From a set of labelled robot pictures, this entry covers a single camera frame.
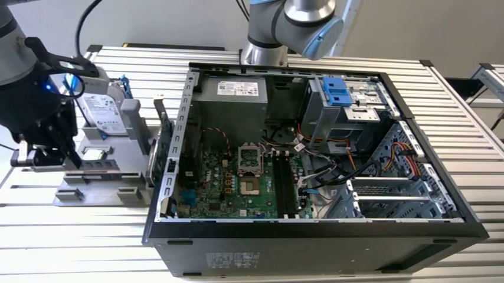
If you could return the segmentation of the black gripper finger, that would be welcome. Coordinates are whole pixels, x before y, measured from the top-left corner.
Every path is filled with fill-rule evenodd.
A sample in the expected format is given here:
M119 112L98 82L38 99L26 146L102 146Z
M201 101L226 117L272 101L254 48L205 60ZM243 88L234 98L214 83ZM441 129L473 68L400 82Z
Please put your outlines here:
M63 135L58 129L42 129L35 141L28 142L26 165L32 169L79 169L82 158L71 137Z

